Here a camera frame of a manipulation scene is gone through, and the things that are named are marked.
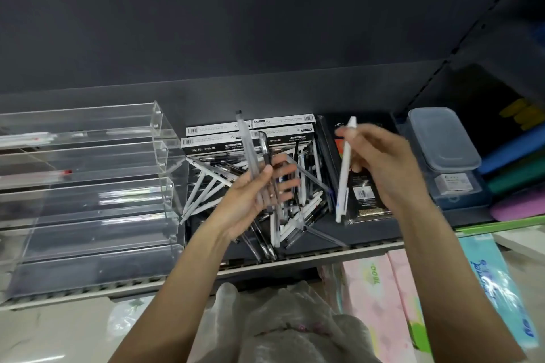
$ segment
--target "barcode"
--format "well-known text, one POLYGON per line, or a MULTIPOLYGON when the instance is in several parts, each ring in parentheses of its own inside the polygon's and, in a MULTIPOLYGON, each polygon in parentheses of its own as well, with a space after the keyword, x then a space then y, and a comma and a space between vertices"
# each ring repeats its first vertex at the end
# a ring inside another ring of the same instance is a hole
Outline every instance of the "barcode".
POLYGON ((353 187, 354 194, 356 194, 356 199, 358 200, 370 200, 374 198, 373 189, 368 185, 363 187, 353 187))

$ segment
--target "hand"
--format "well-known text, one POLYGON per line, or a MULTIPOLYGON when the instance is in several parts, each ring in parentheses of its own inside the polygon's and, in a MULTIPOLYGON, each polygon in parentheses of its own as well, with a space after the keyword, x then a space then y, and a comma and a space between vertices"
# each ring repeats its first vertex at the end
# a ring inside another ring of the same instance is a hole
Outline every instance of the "hand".
MULTIPOLYGON (((208 217, 206 223, 215 227, 229 240, 240 236, 249 227, 255 216, 265 208, 263 204, 257 203, 258 192, 267 187, 271 178, 283 177, 297 170, 297 166, 293 164, 280 166, 283 162, 286 162, 286 154, 277 154, 272 158, 276 169, 270 165, 265 166, 259 177, 253 181, 249 172, 241 175, 208 217)), ((280 201, 292 199, 293 194, 286 190, 298 186, 300 182, 301 180, 296 178, 277 184, 280 201)))
POLYGON ((398 219, 407 210, 428 206, 431 198, 409 142, 372 124, 338 128, 352 147, 351 168, 369 170, 380 198, 398 219))

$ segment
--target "left hand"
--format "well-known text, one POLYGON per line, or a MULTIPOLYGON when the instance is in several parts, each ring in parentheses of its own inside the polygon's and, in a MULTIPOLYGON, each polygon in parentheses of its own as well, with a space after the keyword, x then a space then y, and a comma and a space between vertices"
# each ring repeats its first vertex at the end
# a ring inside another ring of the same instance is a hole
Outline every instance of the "left hand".
MULTIPOLYGON (((278 166, 286 161, 286 154, 277 154, 272 158, 276 168, 267 165, 261 171, 259 177, 251 180, 250 173, 246 172, 236 180, 227 191, 214 212, 208 217, 206 223, 217 231, 234 240, 240 236, 265 207, 258 204, 256 197, 262 188, 267 187, 271 178, 279 178, 291 174, 297 170, 297 166, 290 164, 278 166)), ((301 180, 294 180, 278 183, 280 201, 287 201, 293 198, 290 190, 300 184, 301 180)))

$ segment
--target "blue tissue pack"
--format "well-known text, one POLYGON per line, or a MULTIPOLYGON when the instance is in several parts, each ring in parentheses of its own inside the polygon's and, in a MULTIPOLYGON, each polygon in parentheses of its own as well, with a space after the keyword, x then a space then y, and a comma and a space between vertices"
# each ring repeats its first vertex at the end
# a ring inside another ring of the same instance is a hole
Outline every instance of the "blue tissue pack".
POLYGON ((523 349, 539 345, 517 286, 509 276, 507 264, 491 234, 460 238, 460 244, 473 273, 479 279, 488 300, 500 314, 509 331, 523 349))

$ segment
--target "plastic lid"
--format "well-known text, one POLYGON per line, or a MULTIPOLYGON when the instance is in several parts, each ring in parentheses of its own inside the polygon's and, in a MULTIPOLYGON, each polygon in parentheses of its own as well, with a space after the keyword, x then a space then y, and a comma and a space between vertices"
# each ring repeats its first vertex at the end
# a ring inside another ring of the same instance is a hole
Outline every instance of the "plastic lid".
POLYGON ((409 122, 434 171, 461 172, 480 167, 481 157, 452 109, 416 108, 409 111, 409 122))

